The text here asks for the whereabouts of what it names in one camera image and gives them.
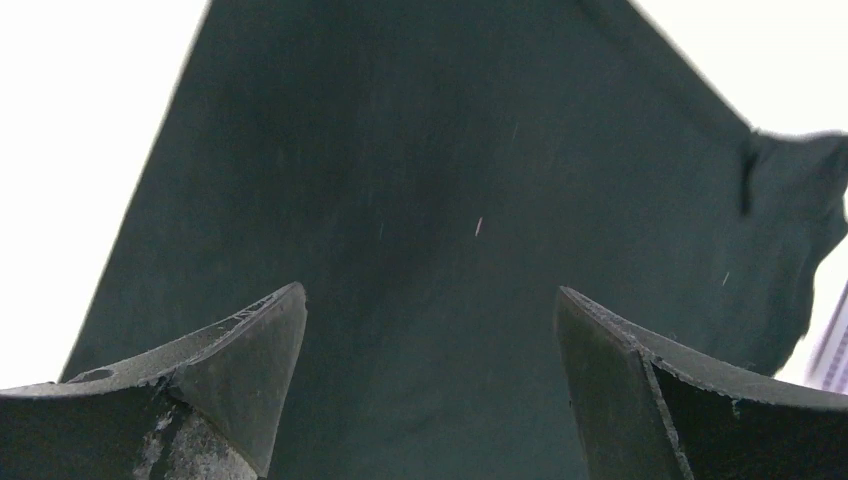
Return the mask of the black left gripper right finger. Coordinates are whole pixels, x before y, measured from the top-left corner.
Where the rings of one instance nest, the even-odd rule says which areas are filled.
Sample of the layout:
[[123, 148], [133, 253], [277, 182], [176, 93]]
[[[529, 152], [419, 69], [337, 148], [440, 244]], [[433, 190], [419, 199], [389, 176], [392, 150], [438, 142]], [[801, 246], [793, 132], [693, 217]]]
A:
[[564, 287], [555, 332], [592, 479], [843, 479], [847, 399], [681, 345]]

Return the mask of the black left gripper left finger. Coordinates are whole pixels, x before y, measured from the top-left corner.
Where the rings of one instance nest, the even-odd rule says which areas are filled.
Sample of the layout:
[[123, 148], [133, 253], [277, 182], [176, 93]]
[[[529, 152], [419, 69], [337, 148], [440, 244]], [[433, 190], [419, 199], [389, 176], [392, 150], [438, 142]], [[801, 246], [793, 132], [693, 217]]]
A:
[[3, 390], [2, 477], [266, 477], [306, 319], [292, 283], [143, 354]]

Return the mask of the black t-shirt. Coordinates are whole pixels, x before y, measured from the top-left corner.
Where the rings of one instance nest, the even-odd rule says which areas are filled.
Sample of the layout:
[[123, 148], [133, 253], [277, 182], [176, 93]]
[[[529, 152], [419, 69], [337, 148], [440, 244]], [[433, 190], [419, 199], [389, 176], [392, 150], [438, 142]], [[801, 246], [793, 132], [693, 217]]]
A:
[[296, 281], [273, 478], [582, 479], [556, 289], [771, 375], [846, 183], [626, 1], [214, 1], [63, 375]]

